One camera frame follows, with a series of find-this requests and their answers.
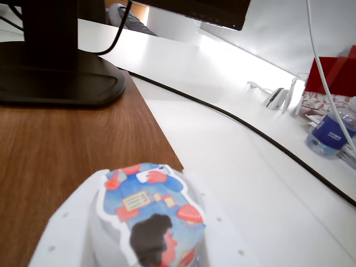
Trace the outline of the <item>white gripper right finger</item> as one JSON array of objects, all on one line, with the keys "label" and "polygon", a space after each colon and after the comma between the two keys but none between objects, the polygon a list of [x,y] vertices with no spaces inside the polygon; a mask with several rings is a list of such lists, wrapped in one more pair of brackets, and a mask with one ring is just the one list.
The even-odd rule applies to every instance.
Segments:
[{"label": "white gripper right finger", "polygon": [[199,266],[257,266],[258,258],[228,218],[223,205],[195,172],[183,177],[193,186],[205,210],[205,237],[199,250]]}]

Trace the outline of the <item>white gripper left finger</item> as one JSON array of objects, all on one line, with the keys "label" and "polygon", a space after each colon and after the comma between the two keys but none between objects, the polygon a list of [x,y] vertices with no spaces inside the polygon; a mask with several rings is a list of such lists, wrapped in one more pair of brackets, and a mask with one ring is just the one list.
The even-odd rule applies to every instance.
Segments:
[{"label": "white gripper left finger", "polygon": [[99,170],[87,178],[53,213],[31,257],[29,266],[97,266],[88,229],[91,203],[100,178]]}]

